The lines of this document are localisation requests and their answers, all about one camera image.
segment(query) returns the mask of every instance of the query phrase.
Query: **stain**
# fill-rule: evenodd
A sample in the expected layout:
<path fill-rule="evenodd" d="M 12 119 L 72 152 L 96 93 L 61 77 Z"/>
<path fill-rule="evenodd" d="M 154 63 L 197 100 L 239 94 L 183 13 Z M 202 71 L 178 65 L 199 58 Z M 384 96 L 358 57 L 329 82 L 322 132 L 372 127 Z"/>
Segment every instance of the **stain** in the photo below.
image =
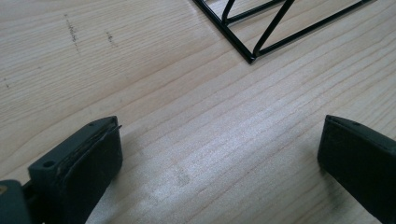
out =
<path fill-rule="evenodd" d="M 106 32 L 106 35 L 107 35 L 107 41 L 111 44 L 111 46 L 117 47 L 118 45 L 114 42 L 113 35 L 110 32 Z"/>
<path fill-rule="evenodd" d="M 176 168 L 177 185 L 184 187 L 190 183 L 190 176 L 181 168 Z"/>
<path fill-rule="evenodd" d="M 76 46 L 77 52 L 79 53 L 79 49 L 78 49 L 78 45 L 77 45 L 78 38 L 77 38 L 76 27 L 74 27 L 73 24 L 70 22 L 67 14 L 64 14 L 64 18 L 66 19 L 66 24 L 67 24 L 67 28 L 69 29 L 69 33 L 72 36 L 72 41 L 73 41 L 74 45 Z"/>

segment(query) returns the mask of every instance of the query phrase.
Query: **dark mark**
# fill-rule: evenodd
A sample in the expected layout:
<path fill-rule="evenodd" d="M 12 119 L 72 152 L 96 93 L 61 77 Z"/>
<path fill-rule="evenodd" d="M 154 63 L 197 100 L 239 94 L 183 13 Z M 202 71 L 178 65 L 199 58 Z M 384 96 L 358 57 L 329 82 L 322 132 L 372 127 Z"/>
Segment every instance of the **dark mark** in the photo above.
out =
<path fill-rule="evenodd" d="M 77 38 L 77 35 L 76 35 L 77 30 L 73 26 L 73 24 L 69 21 L 69 19 L 67 18 L 67 14 L 64 14 L 64 17 L 66 18 L 67 28 L 69 29 L 70 35 L 72 36 L 72 41 L 73 41 L 73 43 L 76 46 L 77 52 L 79 53 L 78 46 L 77 46 L 78 38 Z"/>
<path fill-rule="evenodd" d="M 117 44 L 114 43 L 113 35 L 110 32 L 106 32 L 106 34 L 107 34 L 107 40 L 111 44 L 111 46 L 117 47 Z"/>

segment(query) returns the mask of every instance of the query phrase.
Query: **black metal wire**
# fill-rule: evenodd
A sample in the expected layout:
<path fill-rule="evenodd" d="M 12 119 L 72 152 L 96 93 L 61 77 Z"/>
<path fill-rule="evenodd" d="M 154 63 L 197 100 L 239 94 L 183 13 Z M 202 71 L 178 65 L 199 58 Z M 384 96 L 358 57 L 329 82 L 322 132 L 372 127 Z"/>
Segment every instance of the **black metal wire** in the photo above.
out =
<path fill-rule="evenodd" d="M 374 2 L 375 0 L 360 0 L 358 3 L 355 3 L 354 5 L 347 7 L 330 17 L 323 19 L 321 21 L 318 21 L 317 23 L 310 25 L 303 30 L 290 35 L 275 44 L 262 49 L 262 46 L 265 44 L 266 40 L 268 37 L 271 35 L 271 33 L 275 30 L 275 28 L 278 26 L 282 18 L 285 16 L 285 14 L 288 12 L 292 4 L 294 3 L 295 0 L 273 0 L 271 2 L 268 2 L 266 4 L 263 4 L 259 7 L 255 7 L 253 9 L 250 9 L 246 12 L 243 12 L 241 14 L 238 14 L 236 16 L 233 16 L 231 18 L 228 18 L 228 15 L 233 7 L 233 4 L 235 0 L 229 0 L 226 7 L 224 8 L 224 11 L 221 15 L 222 19 L 220 19 L 215 12 L 212 11 L 212 9 L 206 4 L 204 0 L 193 0 L 197 6 L 206 14 L 206 16 L 212 20 L 212 22 L 218 27 L 218 29 L 223 33 L 223 35 L 230 41 L 231 44 L 239 51 L 239 53 L 245 58 L 245 60 L 248 63 L 254 63 L 254 61 L 258 57 L 262 57 L 264 55 L 267 55 L 277 49 L 281 49 L 285 46 L 287 46 L 290 43 L 293 43 L 294 41 L 297 41 L 301 38 L 303 38 L 306 35 L 309 35 L 316 30 L 323 28 L 326 25 L 331 24 L 332 22 L 335 22 L 343 17 L 345 17 L 347 14 L 359 9 L 360 7 L 363 7 L 369 3 Z M 256 13 L 268 10 L 272 7 L 275 7 L 282 2 L 285 2 L 281 9 L 276 13 L 276 16 L 274 19 L 271 21 L 270 25 L 268 28 L 264 31 L 262 34 L 262 37 L 260 40 L 257 42 L 256 46 L 253 49 L 253 53 L 248 50 L 248 48 L 236 37 L 233 32 L 228 28 L 229 24 L 240 21 L 242 19 L 245 19 L 249 16 L 252 16 Z"/>

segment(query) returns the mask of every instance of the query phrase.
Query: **wooden surface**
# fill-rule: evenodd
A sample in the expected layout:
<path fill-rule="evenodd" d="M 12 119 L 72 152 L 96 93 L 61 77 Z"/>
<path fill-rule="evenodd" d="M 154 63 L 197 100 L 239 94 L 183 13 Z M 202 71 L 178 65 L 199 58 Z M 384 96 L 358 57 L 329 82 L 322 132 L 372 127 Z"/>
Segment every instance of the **wooden surface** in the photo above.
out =
<path fill-rule="evenodd" d="M 270 42 L 350 3 L 296 1 Z M 233 30 L 252 48 L 274 13 Z M 316 156 L 327 114 L 396 139 L 395 60 L 394 0 L 253 65 L 191 0 L 1 0 L 0 177 L 116 115 L 124 164 L 89 223 L 377 223 Z"/>

